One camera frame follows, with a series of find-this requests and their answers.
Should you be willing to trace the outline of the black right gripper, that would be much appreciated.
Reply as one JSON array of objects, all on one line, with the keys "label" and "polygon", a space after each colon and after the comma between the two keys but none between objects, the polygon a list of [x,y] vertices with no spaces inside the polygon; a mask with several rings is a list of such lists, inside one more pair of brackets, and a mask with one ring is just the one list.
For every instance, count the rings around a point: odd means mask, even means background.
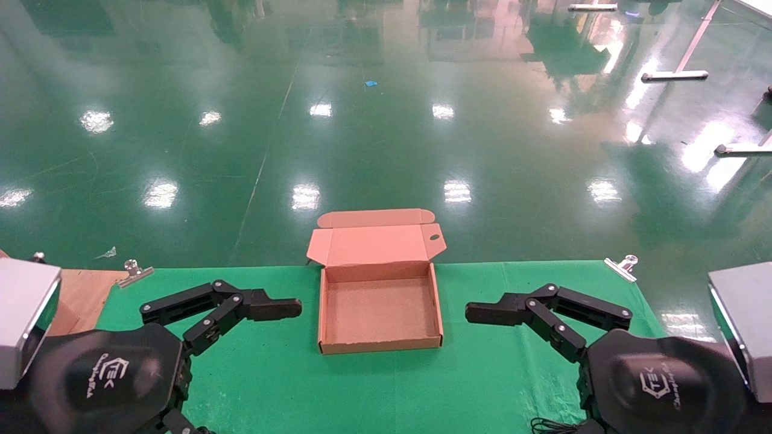
[{"label": "black right gripper", "polygon": [[733,433],[749,407],[725,346],[613,330],[587,349],[577,434]]}]

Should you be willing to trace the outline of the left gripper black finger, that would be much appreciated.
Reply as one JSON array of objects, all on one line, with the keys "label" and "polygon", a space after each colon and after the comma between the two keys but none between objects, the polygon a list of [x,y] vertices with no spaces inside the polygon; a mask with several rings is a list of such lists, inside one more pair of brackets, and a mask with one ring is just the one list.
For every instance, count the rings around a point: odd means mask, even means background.
[{"label": "left gripper black finger", "polygon": [[162,326],[203,313],[204,318],[182,338],[185,354],[199,356],[243,319],[262,322],[297,318],[302,303],[297,298],[272,299],[265,289],[239,289],[215,280],[144,303],[140,313],[144,324]]}]

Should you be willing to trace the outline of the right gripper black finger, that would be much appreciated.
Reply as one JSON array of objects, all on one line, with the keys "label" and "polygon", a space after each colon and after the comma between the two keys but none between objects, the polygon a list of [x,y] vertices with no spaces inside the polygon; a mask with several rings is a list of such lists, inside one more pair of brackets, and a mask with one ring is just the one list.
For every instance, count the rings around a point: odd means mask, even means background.
[{"label": "right gripper black finger", "polygon": [[576,319],[601,330],[628,330],[633,318],[629,308],[548,283],[529,294],[504,293],[496,303],[466,304],[472,324],[526,325],[568,362],[579,362],[587,341],[560,316]]}]

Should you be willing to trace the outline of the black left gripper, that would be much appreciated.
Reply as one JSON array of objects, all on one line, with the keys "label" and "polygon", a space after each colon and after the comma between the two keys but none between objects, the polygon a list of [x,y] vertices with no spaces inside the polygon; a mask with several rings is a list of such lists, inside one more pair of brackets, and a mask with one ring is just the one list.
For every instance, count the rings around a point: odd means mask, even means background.
[{"label": "black left gripper", "polygon": [[181,413],[190,364],[157,324],[47,338],[17,386],[17,431],[215,433]]}]

